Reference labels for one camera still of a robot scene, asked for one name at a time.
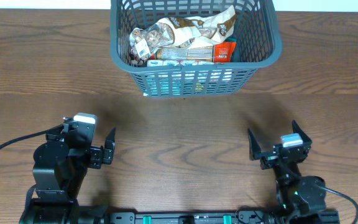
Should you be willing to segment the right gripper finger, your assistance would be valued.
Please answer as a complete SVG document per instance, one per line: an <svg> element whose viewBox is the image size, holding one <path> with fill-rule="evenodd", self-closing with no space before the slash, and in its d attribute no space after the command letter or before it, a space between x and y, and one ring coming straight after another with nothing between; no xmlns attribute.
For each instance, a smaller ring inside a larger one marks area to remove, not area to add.
<svg viewBox="0 0 358 224"><path fill-rule="evenodd" d="M300 135L301 139L303 140L303 144L311 145L312 140L309 138L309 136L299 127L298 123L293 120L291 122L293 133L297 133Z"/></svg>
<svg viewBox="0 0 358 224"><path fill-rule="evenodd" d="M249 159L252 161L259 160L261 148L260 148L252 130L249 128L247 131L248 131L248 138L249 138Z"/></svg>

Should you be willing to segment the mint green wipes pack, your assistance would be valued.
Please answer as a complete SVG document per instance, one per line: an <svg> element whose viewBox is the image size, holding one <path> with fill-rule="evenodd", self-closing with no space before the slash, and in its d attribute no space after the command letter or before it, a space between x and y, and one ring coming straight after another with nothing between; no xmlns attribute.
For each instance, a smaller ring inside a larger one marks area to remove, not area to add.
<svg viewBox="0 0 358 224"><path fill-rule="evenodd" d="M148 75L145 78L146 96L179 96L181 95L180 75Z"/></svg>

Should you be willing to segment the green Nescafe coffee bag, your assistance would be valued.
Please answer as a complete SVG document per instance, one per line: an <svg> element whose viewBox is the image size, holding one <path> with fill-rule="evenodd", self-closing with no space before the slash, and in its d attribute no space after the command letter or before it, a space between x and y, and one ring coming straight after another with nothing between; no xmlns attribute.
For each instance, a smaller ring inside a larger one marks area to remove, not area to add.
<svg viewBox="0 0 358 224"><path fill-rule="evenodd" d="M239 50L239 45L237 44L237 39L235 37L228 37L226 42L230 42L232 44L231 62L240 62L241 53Z"/></svg>

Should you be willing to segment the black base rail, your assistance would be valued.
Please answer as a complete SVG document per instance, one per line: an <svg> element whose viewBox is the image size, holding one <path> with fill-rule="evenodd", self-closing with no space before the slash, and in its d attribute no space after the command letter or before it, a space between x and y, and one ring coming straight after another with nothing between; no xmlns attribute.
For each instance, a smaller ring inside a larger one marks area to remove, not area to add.
<svg viewBox="0 0 358 224"><path fill-rule="evenodd" d="M286 217L245 207L235 212L136 213L109 212L101 207L84 207L76 221L80 224L280 224Z"/></svg>

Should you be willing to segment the orange biscuit packet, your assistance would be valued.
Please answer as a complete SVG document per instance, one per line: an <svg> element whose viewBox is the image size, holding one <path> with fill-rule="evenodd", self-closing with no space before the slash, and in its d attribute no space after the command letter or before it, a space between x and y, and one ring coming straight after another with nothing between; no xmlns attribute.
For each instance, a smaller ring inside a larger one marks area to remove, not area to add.
<svg viewBox="0 0 358 224"><path fill-rule="evenodd" d="M152 60L204 60L208 62L226 63L231 61L232 53L236 48L236 42L223 42L218 45L184 49L162 48L157 50L150 59Z"/></svg>

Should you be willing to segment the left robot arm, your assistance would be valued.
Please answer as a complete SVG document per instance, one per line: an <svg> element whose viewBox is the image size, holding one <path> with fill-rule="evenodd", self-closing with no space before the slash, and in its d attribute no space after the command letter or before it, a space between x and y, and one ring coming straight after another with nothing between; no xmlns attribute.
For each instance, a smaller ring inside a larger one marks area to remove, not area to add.
<svg viewBox="0 0 358 224"><path fill-rule="evenodd" d="M46 142L34 152L35 185L27 191L20 223L109 223L106 206L82 207L77 200L88 169L113 160L116 131L96 147L95 127L68 118L46 132Z"/></svg>

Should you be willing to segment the grey plastic basket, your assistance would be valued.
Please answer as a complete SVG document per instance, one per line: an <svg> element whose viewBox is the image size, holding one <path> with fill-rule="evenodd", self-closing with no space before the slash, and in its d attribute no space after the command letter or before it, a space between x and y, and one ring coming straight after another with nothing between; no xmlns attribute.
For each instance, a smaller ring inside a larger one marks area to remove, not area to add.
<svg viewBox="0 0 358 224"><path fill-rule="evenodd" d="M237 39L241 53L240 62L218 63L201 66L162 66L134 67L131 65L129 52L129 34L136 27L145 29L167 16L214 16L230 6L234 6L236 21L233 37ZM172 75L176 72L185 74L190 71L232 70L229 83L218 84L211 93L179 96L189 97L226 95L240 90L248 79L260 68L268 67L277 61L282 52L277 15L272 1L247 0L175 0L175 1L133 1L111 0L110 12L110 53L113 62L123 71L130 73L139 89L144 93L145 78L148 75Z"/></svg>

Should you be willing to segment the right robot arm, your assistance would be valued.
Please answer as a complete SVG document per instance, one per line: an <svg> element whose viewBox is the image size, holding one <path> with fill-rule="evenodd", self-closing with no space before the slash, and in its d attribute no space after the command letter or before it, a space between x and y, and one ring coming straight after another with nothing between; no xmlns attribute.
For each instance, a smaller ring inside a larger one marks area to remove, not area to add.
<svg viewBox="0 0 358 224"><path fill-rule="evenodd" d="M325 182L317 176L302 176L298 164L309 154L312 140L291 122L293 132L281 136L281 143L263 152L251 129L248 130L249 158L259 161L263 170L272 169L279 207L263 214L264 223L319 223L319 212L326 209Z"/></svg>

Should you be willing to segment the PanTree snack pouch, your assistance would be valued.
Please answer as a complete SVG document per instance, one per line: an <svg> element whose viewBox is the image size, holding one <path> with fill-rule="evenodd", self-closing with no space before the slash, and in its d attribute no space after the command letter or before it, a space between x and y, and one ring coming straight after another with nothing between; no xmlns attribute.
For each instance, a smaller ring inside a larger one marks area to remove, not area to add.
<svg viewBox="0 0 358 224"><path fill-rule="evenodd" d="M157 50L187 47L200 36L195 24L182 17L164 17L146 29L136 27L129 34L131 65L143 67Z"/></svg>
<svg viewBox="0 0 358 224"><path fill-rule="evenodd" d="M211 47L221 44L234 32L236 12L234 6L225 11L209 17L187 17L200 32L200 36L194 37L188 49Z"/></svg>

